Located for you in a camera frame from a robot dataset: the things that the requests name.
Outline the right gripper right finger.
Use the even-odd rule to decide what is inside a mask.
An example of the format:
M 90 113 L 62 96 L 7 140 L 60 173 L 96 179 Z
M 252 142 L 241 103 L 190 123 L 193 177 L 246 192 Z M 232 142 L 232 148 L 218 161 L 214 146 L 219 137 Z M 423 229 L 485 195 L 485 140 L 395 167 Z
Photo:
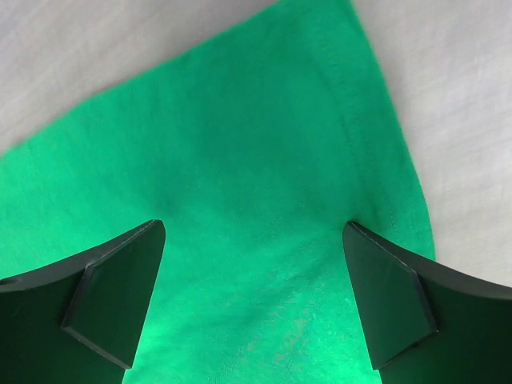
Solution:
M 370 362 L 384 383 L 509 383 L 511 289 L 355 222 L 343 248 Z

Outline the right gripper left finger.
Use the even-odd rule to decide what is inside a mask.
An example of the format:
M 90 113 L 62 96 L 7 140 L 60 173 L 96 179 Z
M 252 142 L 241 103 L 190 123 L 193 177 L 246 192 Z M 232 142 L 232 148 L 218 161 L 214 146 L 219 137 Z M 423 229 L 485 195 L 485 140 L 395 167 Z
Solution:
M 166 230 L 150 220 L 1 281 L 1 381 L 120 383 L 132 368 Z

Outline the green t shirt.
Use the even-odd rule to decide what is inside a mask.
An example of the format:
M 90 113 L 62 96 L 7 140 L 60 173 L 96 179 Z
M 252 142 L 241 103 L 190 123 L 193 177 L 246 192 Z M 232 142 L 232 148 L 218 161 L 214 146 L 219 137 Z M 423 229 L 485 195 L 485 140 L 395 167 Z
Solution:
M 280 1 L 2 156 L 2 276 L 150 219 L 166 248 L 126 382 L 379 382 L 342 229 L 434 241 L 350 2 Z

